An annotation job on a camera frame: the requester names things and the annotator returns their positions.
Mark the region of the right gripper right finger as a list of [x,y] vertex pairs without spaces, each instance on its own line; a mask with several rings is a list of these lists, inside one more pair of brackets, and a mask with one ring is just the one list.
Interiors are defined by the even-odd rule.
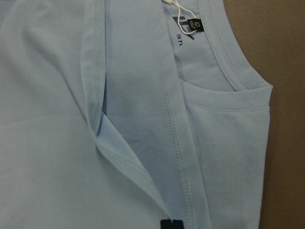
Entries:
[[184,229],[184,223],[180,219],[172,220],[172,229]]

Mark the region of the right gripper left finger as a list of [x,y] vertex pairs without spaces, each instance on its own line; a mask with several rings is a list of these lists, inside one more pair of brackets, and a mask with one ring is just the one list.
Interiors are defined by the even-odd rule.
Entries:
[[160,229],[172,229],[172,221],[170,219],[162,219],[160,221]]

